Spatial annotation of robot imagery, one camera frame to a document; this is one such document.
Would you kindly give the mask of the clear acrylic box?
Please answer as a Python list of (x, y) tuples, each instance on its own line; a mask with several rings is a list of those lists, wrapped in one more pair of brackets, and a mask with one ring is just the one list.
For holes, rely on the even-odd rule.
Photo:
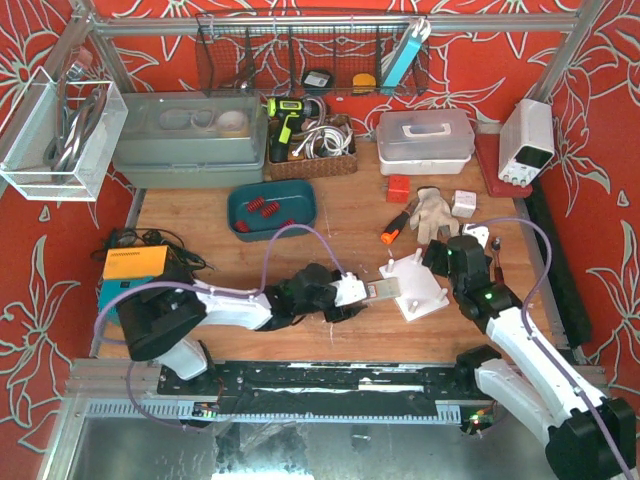
[(1, 126), (1, 178), (32, 201), (95, 202), (128, 108), (110, 80), (38, 68)]

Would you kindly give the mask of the orange teal device box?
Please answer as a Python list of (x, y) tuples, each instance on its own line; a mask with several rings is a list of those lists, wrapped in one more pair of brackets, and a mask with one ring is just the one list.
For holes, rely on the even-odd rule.
[(98, 296), (99, 311), (122, 292), (160, 276), (172, 257), (168, 245), (109, 249)]

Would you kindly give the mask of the yellow tape measure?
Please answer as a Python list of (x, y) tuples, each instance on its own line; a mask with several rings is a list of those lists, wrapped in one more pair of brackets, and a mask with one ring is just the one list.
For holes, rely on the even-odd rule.
[(352, 77), (352, 94), (368, 95), (373, 93), (377, 88), (377, 82), (374, 75), (369, 73), (357, 73)]

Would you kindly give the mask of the wicker basket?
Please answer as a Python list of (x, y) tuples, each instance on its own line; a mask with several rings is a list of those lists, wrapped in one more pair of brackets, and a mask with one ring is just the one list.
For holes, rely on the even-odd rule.
[(354, 174), (358, 171), (358, 157), (355, 138), (351, 137), (348, 152), (340, 156), (308, 158), (305, 151), (298, 156), (294, 150), (304, 139), (302, 133), (295, 133), (289, 145), (288, 160), (280, 163), (271, 161), (270, 147), (267, 147), (265, 173), (269, 180), (315, 179)]

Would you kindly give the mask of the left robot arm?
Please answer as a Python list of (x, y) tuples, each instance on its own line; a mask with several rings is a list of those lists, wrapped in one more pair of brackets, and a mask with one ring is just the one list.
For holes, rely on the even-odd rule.
[(339, 323), (358, 315), (367, 298), (366, 283), (357, 275), (317, 263), (257, 290), (210, 285), (174, 269), (129, 289), (116, 310), (132, 361), (156, 361), (189, 381), (209, 369), (203, 343), (190, 337), (198, 327), (273, 332), (315, 313)]

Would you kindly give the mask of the white cotton work glove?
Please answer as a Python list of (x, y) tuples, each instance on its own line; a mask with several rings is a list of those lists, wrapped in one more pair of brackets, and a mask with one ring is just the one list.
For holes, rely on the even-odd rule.
[(449, 204), (442, 198), (437, 187), (420, 187), (417, 190), (418, 203), (410, 218), (409, 226), (417, 231), (417, 242), (428, 245), (438, 238), (444, 228), (449, 236), (459, 233), (460, 224), (451, 213)]

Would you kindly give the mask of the white box with warning label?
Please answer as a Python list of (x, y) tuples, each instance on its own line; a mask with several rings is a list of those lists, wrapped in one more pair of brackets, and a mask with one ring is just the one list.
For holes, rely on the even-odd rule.
[(401, 295), (399, 280), (396, 277), (375, 280), (367, 284), (367, 301), (395, 299)]

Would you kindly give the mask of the white peg base plate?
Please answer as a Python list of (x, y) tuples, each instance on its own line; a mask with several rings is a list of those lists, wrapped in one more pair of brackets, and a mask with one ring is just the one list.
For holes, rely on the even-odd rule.
[(379, 267), (384, 279), (395, 278), (400, 294), (395, 303), (406, 322), (413, 322), (449, 305), (448, 289), (441, 287), (431, 270), (422, 264), (423, 249), (401, 259), (389, 259)]

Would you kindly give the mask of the orange black screwdriver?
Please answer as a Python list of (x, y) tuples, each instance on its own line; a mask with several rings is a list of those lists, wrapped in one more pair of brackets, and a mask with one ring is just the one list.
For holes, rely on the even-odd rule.
[(384, 229), (380, 235), (380, 240), (385, 245), (392, 244), (404, 229), (417, 203), (415, 201), (407, 204), (399, 215), (397, 215)]

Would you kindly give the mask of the white cube power socket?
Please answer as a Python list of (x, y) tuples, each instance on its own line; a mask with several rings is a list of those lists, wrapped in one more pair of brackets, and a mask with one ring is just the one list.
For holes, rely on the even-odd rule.
[(452, 197), (451, 214), (454, 217), (469, 219), (477, 208), (477, 194), (471, 191), (456, 190)]

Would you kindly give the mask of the blue white book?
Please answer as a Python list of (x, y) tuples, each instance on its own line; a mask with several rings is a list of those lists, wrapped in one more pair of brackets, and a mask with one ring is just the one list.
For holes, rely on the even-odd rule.
[(431, 31), (431, 22), (426, 17), (409, 21), (398, 44), (381, 60), (380, 90), (383, 94), (394, 92)]

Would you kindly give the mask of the orange cube power socket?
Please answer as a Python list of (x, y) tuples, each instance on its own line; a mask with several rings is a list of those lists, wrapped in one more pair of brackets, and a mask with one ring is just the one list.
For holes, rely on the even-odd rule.
[(390, 175), (387, 180), (386, 201), (389, 203), (409, 202), (411, 181), (405, 175)]

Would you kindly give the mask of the white power supply unit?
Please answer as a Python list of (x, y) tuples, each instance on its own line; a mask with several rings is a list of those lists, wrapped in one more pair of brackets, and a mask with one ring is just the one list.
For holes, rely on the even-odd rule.
[(520, 100), (499, 133), (498, 179), (522, 188), (529, 186), (554, 153), (551, 106)]

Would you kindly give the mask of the ratchet wrench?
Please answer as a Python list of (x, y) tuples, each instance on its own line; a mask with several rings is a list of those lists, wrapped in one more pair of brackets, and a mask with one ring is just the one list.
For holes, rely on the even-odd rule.
[(499, 284), (503, 284), (504, 274), (503, 274), (503, 269), (500, 261), (501, 239), (499, 237), (494, 237), (493, 240), (491, 241), (491, 251), (493, 256), (495, 282)]

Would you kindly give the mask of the grey plastic storage box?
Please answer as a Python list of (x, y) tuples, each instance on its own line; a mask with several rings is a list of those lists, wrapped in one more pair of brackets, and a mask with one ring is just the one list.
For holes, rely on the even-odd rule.
[(112, 160), (142, 189), (219, 188), (263, 180), (268, 118), (257, 96), (130, 93)]

